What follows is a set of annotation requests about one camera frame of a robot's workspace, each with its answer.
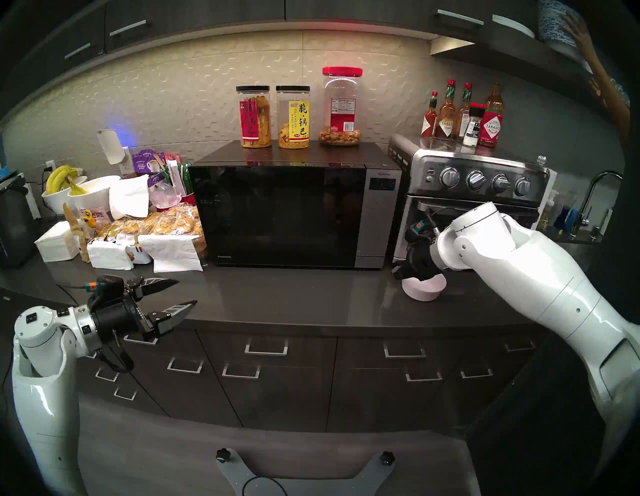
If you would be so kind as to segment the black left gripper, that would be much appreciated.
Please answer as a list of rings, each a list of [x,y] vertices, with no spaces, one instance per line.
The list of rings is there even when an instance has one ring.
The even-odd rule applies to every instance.
[[[153,311],[150,319],[142,313],[138,302],[145,296],[160,293],[179,281],[171,278],[131,279],[131,294],[105,297],[93,294],[93,325],[102,346],[137,333],[145,342],[156,342],[172,333],[191,313],[198,300],[175,304],[165,310]]]

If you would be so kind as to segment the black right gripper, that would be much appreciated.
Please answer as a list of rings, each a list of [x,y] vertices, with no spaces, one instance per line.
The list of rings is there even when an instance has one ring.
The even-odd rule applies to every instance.
[[[408,243],[405,261],[392,270],[396,280],[417,279],[429,280],[441,274],[441,269],[433,262],[431,245],[435,235],[429,232],[406,232],[404,236]]]

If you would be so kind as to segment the bare person hand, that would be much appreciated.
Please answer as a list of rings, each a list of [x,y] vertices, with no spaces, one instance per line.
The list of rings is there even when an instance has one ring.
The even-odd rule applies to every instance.
[[[574,40],[583,58],[587,62],[593,59],[597,54],[584,19],[572,12],[562,14],[561,18],[563,31]]]

